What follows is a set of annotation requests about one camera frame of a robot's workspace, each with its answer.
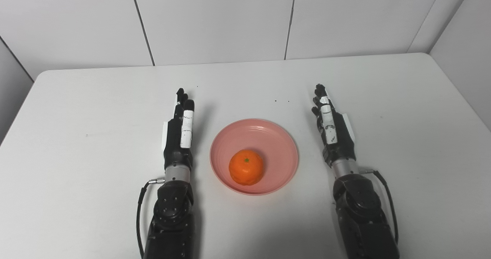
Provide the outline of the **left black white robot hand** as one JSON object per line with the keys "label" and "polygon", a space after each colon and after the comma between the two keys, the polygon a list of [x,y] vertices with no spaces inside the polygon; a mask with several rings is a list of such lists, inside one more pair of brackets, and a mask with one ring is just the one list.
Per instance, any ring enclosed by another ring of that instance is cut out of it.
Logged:
{"label": "left black white robot hand", "polygon": [[186,166],[192,169],[194,100],[189,98],[183,88],[176,93],[173,118],[167,122],[165,147],[163,150],[164,168]]}

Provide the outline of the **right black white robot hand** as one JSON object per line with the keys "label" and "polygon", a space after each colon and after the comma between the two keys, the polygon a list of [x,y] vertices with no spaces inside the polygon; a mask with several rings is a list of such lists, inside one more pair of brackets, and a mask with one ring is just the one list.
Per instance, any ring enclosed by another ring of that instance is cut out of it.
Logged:
{"label": "right black white robot hand", "polygon": [[317,129],[324,145],[324,161],[331,168],[338,160],[355,160],[354,140],[351,138],[345,117],[337,112],[323,84],[314,90],[312,112],[317,119]]}

